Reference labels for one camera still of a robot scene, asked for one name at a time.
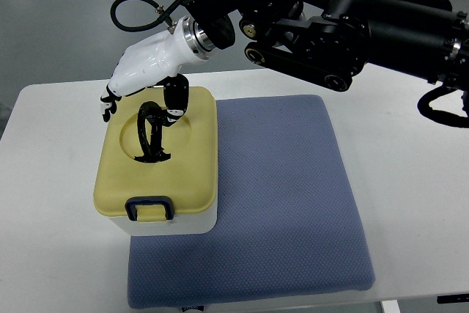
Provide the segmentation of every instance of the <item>blue cushion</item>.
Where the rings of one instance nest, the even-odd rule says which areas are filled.
[[[321,98],[217,107],[217,224],[202,235],[132,237],[130,306],[369,289],[363,227]]]

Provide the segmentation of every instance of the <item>gray floor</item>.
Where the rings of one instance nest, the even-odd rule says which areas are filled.
[[[128,34],[109,18],[114,0],[0,0],[0,136],[18,94],[30,84],[107,79],[122,52],[155,33]],[[168,5],[173,0],[156,0]],[[455,10],[469,10],[469,0],[451,0]],[[184,15],[184,9],[174,17]],[[130,25],[153,20],[154,12],[138,4],[119,13]],[[232,16],[234,25],[239,15]],[[204,66],[185,67],[184,73],[255,68],[243,54],[247,39],[237,32],[237,44]],[[400,301],[401,312],[468,312],[469,303],[437,305],[436,298]],[[295,309],[297,313],[380,312],[376,303],[346,307]]]

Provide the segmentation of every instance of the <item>storage box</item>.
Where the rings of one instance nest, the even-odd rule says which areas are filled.
[[[170,159],[142,163],[137,113],[142,103],[164,108],[163,89],[124,97],[111,117],[95,184],[95,207],[130,235],[182,235],[213,228],[217,214],[216,104],[209,91],[190,87],[184,116],[163,128]]]

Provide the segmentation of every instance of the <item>black handle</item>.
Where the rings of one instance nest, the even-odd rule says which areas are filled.
[[[174,218],[174,205],[171,198],[166,196],[140,196],[129,198],[125,203],[125,210],[131,221],[137,221],[137,205],[163,205],[166,220]]]
[[[140,147],[144,154],[141,157],[136,156],[136,161],[157,163],[170,159],[171,154],[166,154],[161,146],[165,118],[166,112],[155,102],[145,102],[140,106],[139,115],[137,116],[137,132],[139,133]],[[147,139],[145,121],[148,121],[152,126],[150,142]]]

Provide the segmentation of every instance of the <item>black cable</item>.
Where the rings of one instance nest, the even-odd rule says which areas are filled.
[[[152,23],[148,23],[147,25],[143,25],[143,26],[125,26],[121,24],[119,20],[117,20],[117,15],[116,15],[117,7],[125,1],[129,1],[129,0],[116,0],[111,6],[111,20],[113,24],[116,25],[118,29],[121,29],[122,31],[125,31],[125,32],[148,31],[149,29],[154,29],[156,26],[160,25],[164,21],[168,24],[168,26],[172,26],[170,15],[173,11],[176,10],[178,6],[181,5],[181,3],[184,2],[184,0],[175,0],[171,5],[169,5],[168,9],[164,10],[163,13]],[[138,0],[138,1],[147,3],[153,6],[155,9],[160,7],[160,5],[154,0]]]
[[[432,91],[426,93],[420,98],[417,108],[427,119],[435,121],[442,125],[451,126],[453,128],[469,128],[469,117],[460,117],[459,115],[450,113],[448,111],[434,110],[430,103],[444,95],[448,95],[456,90],[453,88],[439,86]]]

